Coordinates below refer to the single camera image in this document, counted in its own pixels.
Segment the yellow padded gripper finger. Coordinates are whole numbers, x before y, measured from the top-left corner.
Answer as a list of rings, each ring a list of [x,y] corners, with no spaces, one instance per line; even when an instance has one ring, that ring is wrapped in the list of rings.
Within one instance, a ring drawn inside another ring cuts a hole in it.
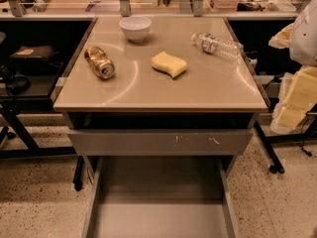
[[[284,27],[268,41],[268,45],[280,50],[288,48],[290,46],[290,34],[292,28],[293,23]]]
[[[317,67],[303,65],[295,74],[287,72],[281,80],[270,130],[277,134],[290,133],[316,104]]]

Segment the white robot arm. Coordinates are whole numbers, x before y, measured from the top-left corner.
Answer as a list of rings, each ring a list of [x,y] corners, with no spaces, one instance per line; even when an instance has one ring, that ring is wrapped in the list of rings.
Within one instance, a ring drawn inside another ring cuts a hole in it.
[[[289,48],[290,58],[301,64],[295,74],[287,72],[282,78],[270,123],[274,133],[288,134],[317,104],[317,0],[311,0],[268,44],[280,50]]]

